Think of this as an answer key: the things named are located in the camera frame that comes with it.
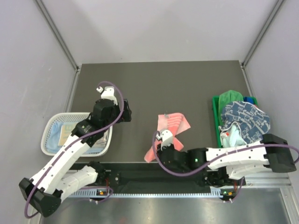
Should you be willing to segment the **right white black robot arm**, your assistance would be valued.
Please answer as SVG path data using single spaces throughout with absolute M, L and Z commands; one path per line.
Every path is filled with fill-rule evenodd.
M 299 162 L 291 154 L 292 150 L 298 152 L 298 149 L 270 133 L 243 146 L 194 148 L 186 152 L 175 149 L 172 134 L 157 133 L 154 139 L 160 142 L 153 142 L 151 151 L 164 171 L 176 177 L 195 176 L 204 171 L 216 172 L 218 187 L 268 170 L 274 173 L 295 172 Z

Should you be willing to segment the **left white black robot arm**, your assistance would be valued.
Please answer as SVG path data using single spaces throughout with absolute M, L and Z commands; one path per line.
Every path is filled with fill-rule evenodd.
M 33 177 L 20 181 L 25 206 L 32 206 L 43 217 L 49 217 L 76 191 L 89 184 L 103 184 L 105 168 L 99 162 L 92 161 L 71 176 L 64 175 L 108 128 L 115 123 L 130 122 L 131 113 L 126 99 L 122 105 L 116 105 L 110 99 L 96 101 L 93 112 L 76 124 L 65 144 L 46 166 Z

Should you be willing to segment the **pink bunny towel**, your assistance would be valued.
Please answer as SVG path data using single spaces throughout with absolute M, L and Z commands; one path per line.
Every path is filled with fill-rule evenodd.
M 158 115 L 157 130 L 162 133 L 162 130 L 168 129 L 173 135 L 173 145 L 177 151 L 181 151 L 184 145 L 176 138 L 176 136 L 191 128 L 189 122 L 182 113 L 176 112 L 171 114 Z M 157 149 L 157 145 L 161 143 L 161 140 L 154 138 L 154 146 Z M 147 163 L 155 160 L 154 148 L 151 146 L 150 150 L 144 156 L 144 160 Z

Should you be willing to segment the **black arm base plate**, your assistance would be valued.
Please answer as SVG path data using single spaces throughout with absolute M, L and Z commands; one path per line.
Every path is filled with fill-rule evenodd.
M 101 163 L 105 174 L 95 185 L 107 185 L 114 193 L 207 193 L 211 187 L 232 187 L 224 168 L 201 171 L 188 177 L 168 174 L 158 163 Z

